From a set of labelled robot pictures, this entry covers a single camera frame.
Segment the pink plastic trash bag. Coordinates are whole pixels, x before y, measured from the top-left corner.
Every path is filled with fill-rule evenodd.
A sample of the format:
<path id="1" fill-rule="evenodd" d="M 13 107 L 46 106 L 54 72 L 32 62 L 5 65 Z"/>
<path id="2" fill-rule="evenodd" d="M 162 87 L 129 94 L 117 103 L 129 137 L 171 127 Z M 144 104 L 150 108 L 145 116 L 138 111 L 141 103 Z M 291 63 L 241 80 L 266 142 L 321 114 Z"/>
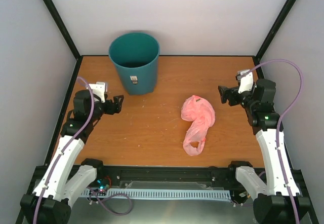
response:
<path id="1" fill-rule="evenodd" d="M 215 111 L 204 98 L 192 95 L 181 108 L 181 119 L 191 122 L 183 140 L 183 148 L 189 156 L 200 155 L 204 149 L 208 129 L 215 123 Z"/>

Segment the teal plastic trash bin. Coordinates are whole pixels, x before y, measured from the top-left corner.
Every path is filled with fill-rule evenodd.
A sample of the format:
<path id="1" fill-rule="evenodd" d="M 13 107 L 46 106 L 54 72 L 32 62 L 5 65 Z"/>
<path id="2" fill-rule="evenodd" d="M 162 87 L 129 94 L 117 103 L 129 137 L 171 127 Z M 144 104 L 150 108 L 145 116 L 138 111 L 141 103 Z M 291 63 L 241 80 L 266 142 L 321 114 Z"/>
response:
<path id="1" fill-rule="evenodd" d="M 111 43 L 109 58 L 129 95 L 144 95 L 154 91 L 159 53 L 158 41 L 142 32 L 123 34 Z M 130 76 L 137 76 L 138 84 L 132 84 Z"/>

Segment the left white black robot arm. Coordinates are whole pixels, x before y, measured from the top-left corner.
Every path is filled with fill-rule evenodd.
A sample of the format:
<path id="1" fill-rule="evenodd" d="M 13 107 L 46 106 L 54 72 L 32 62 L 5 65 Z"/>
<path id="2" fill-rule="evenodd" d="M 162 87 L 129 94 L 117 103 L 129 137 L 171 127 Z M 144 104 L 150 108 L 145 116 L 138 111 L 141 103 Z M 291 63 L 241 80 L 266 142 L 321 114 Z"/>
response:
<path id="1" fill-rule="evenodd" d="M 103 162 L 86 158 L 73 177 L 75 159 L 84 148 L 94 126 L 104 114 L 117 114 L 124 96 L 108 99 L 105 89 L 92 84 L 76 92 L 56 152 L 32 194 L 23 195 L 20 206 L 28 223 L 68 223 L 71 209 L 91 183 L 105 180 Z"/>

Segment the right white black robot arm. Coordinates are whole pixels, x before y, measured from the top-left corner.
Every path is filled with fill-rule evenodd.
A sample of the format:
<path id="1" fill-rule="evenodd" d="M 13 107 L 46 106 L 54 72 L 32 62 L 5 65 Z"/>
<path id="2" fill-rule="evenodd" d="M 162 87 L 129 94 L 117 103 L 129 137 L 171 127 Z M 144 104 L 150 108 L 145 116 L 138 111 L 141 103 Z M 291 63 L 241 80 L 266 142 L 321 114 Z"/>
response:
<path id="1" fill-rule="evenodd" d="M 235 179 L 253 200 L 258 223 L 299 223 L 311 203 L 297 187 L 284 146 L 284 132 L 280 115 L 274 110 L 276 84 L 267 79 L 244 83 L 237 87 L 218 87 L 221 102 L 241 105 L 260 146 L 266 180 L 249 163 L 232 162 Z"/>

